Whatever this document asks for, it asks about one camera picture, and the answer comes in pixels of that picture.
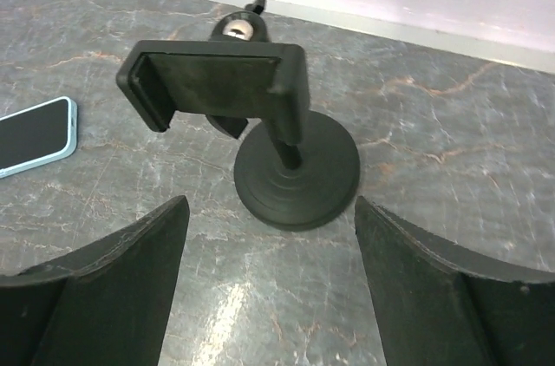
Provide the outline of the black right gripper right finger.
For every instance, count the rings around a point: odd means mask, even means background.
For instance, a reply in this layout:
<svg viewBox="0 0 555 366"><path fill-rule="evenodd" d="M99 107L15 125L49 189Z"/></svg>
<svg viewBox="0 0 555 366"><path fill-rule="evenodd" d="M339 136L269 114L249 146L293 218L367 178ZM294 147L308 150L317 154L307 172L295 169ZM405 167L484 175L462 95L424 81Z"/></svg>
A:
<svg viewBox="0 0 555 366"><path fill-rule="evenodd" d="M554 275L469 250L360 196L356 238L389 365L552 365Z"/></svg>

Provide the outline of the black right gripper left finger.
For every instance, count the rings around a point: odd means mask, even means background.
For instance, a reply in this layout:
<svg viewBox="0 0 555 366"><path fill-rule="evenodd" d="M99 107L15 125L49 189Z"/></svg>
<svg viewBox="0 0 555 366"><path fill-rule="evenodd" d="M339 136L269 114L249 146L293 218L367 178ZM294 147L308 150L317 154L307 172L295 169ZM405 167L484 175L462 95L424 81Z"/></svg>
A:
<svg viewBox="0 0 555 366"><path fill-rule="evenodd" d="M155 365L190 210L174 197L116 232L1 277L3 365Z"/></svg>

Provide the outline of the phone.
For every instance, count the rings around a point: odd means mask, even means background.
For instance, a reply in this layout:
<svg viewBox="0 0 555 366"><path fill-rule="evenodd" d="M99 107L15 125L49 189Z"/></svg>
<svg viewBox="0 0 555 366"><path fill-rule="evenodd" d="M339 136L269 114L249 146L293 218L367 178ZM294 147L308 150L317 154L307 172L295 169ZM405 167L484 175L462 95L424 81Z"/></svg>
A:
<svg viewBox="0 0 555 366"><path fill-rule="evenodd" d="M69 157L77 147L78 106L60 96L1 118L1 177Z"/></svg>

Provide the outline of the black round-base phone stand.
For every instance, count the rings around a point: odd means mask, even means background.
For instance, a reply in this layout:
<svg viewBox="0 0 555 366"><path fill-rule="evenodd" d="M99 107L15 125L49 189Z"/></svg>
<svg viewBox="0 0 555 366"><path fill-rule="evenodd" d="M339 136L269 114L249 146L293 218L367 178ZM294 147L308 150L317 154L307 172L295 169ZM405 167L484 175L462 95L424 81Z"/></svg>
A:
<svg viewBox="0 0 555 366"><path fill-rule="evenodd" d="M271 40L265 5L254 0L224 16L205 41L141 40L115 80L154 132L167 131L178 112L202 114L240 140L233 179L244 207L302 232L348 207L361 161L347 129L311 109L305 51Z"/></svg>

